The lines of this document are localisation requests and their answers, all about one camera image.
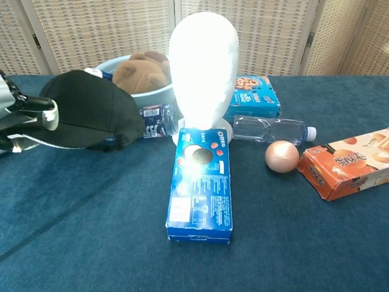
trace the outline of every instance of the rose gold ball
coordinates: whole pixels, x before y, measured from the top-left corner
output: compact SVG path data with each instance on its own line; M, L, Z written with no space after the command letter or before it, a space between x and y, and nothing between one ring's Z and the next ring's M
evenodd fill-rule
M271 143L265 152L267 166L275 172L286 173L296 168L300 154L295 145L288 141Z

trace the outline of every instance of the barcode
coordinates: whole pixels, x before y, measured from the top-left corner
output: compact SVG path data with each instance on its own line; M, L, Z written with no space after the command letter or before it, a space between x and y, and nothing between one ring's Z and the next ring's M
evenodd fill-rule
M220 174L223 175L224 174L224 161L220 160L219 165L220 165Z
M144 117L152 117L152 116L158 116L159 115L159 109L146 109L143 111L143 116Z
M170 222L190 221L191 199L182 197L172 197L170 202Z

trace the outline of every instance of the stuffed teddy bear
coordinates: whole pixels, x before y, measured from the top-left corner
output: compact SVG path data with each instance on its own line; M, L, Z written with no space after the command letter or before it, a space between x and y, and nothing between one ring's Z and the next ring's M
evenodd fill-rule
M112 82L129 94L163 88L171 83L168 58L155 51L135 52L117 66Z

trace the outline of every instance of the bowl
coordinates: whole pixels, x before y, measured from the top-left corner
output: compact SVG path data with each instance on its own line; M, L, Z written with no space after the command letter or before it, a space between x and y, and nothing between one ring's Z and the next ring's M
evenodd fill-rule
M122 61L128 60L130 56L131 55L127 55L108 60L98 65L96 69L113 74L117 65L119 65ZM144 108L145 106L174 103L175 100L173 85L171 83L168 86L154 91L131 94L131 96L134 98L138 109Z

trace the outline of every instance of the black cap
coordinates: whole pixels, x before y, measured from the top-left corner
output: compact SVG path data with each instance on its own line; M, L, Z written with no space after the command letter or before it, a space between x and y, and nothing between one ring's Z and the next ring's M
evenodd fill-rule
M105 79L74 70L50 80L40 97L54 100L59 124L49 131L41 121L7 130L42 144L60 148L86 148L113 134L125 135L128 145L141 137L145 123L133 97Z

